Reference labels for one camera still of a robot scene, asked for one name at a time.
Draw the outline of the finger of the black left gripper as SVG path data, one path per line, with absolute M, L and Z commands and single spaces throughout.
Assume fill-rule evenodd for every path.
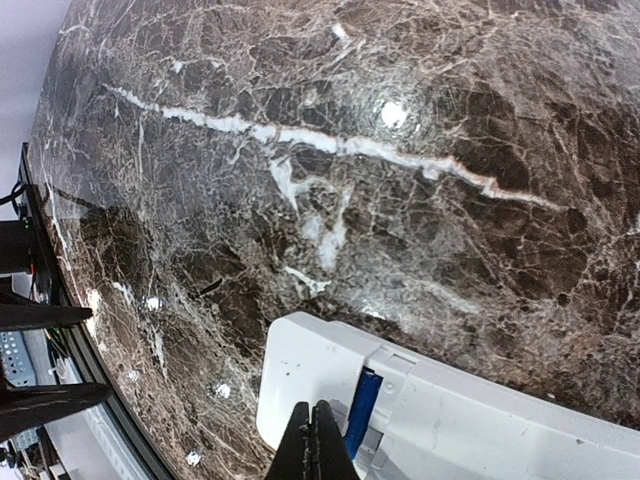
M 111 396 L 101 383 L 1 388 L 1 441 L 92 408 Z
M 0 327 L 2 331 L 67 328 L 93 316 L 90 308 L 49 305 L 34 302 L 15 292 L 1 292 Z

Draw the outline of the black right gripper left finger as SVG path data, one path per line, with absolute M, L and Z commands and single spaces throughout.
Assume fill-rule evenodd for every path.
M 267 480 L 315 478 L 315 410 L 298 402 L 267 472 Z

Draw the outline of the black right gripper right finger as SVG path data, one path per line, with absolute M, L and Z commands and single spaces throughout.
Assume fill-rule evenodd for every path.
M 329 403 L 313 408 L 313 478 L 359 480 Z

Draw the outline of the blue battery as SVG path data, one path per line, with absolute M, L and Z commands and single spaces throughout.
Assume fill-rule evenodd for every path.
M 362 369 L 351 404 L 347 430 L 343 436 L 351 460 L 356 458 L 366 435 L 382 381 L 383 378 L 373 370 L 366 367 Z

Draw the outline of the white remote control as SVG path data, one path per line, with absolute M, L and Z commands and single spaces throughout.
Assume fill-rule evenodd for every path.
M 639 434 L 426 357 L 379 347 L 354 460 L 363 479 L 636 479 Z

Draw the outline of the white battery cover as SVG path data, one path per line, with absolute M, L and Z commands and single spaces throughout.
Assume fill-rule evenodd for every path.
M 294 406 L 329 402 L 341 432 L 348 428 L 361 372 L 382 379 L 368 427 L 386 429 L 407 375 L 419 356 L 343 322 L 295 312 L 268 330 L 256 426 L 272 448 L 280 444 Z

